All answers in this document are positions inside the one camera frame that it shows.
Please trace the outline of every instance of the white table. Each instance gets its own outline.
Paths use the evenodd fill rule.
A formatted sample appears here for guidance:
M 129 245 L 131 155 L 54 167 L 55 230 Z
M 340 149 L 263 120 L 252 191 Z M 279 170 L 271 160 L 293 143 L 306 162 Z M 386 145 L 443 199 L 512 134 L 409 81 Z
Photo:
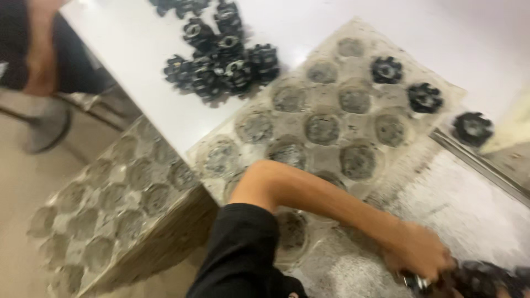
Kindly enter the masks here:
M 239 0 L 248 46 L 272 43 L 285 69 L 358 15 L 419 62 L 468 90 L 464 105 L 498 120 L 530 69 L 527 0 Z M 215 28 L 212 1 L 202 19 Z M 148 0 L 72 0 L 61 12 L 181 156 L 246 100 L 204 104 L 181 95 L 162 68 L 190 57 L 186 21 L 161 18 Z

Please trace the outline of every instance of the black shirt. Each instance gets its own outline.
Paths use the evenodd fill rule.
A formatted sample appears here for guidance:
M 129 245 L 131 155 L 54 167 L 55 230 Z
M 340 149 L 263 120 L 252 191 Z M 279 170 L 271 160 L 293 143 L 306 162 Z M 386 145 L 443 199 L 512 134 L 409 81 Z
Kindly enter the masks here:
M 278 223 L 267 210 L 229 204 L 217 214 L 208 253 L 187 298 L 307 297 L 299 280 L 272 264 L 279 239 Z

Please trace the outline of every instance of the person's arm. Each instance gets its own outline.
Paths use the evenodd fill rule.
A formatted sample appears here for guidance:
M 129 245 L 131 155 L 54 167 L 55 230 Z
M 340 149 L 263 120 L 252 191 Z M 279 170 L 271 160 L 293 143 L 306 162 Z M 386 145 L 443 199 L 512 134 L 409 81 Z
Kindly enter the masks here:
M 46 97 L 57 87 L 57 57 L 53 45 L 55 14 L 63 0 L 28 0 L 28 81 L 23 93 Z
M 251 165 L 233 191 L 232 203 L 256 205 L 271 213 L 283 205 L 330 217 L 376 240 L 393 269 L 408 269 L 432 281 L 454 265 L 450 251 L 433 231 L 379 211 L 283 163 L 261 160 Z

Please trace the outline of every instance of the floor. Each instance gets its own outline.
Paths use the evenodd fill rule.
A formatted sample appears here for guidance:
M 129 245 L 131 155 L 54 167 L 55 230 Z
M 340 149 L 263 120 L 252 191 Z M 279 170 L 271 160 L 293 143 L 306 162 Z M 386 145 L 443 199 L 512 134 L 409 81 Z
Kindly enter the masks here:
M 31 113 L 43 100 L 0 91 L 0 105 L 19 112 Z M 44 298 L 47 278 L 38 244 L 26 236 L 30 217 L 119 134 L 79 112 L 66 139 L 49 152 L 26 154 L 25 134 L 24 124 L 0 115 L 0 297 Z M 198 249 L 178 266 L 104 297 L 184 297 L 203 257 Z

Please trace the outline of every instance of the pile of black parts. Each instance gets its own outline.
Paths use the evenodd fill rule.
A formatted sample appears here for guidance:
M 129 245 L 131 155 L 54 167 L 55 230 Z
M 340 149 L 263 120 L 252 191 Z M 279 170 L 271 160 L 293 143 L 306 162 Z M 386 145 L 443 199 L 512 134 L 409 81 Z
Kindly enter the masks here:
M 371 64 L 372 79 L 377 84 L 398 84 L 402 65 L 394 57 L 377 57 Z M 436 113 L 443 105 L 441 91 L 429 83 L 410 85 L 407 89 L 410 108 L 416 113 Z
M 208 7 L 210 0 L 149 0 L 149 2 L 156 6 L 156 13 L 159 16 L 165 16 L 174 8 L 176 16 L 182 20 L 188 12 L 200 16 L 202 10 Z
M 243 96 L 253 82 L 267 85 L 278 76 L 276 48 L 266 44 L 245 50 L 243 23 L 235 3 L 220 0 L 214 20 L 219 35 L 198 17 L 184 26 L 183 38 L 196 51 L 190 61 L 178 55 L 167 60 L 168 82 L 212 101 L 224 91 Z
M 453 136 L 471 147 L 482 146 L 493 135 L 493 123 L 480 112 L 466 112 L 456 117 L 453 126 Z

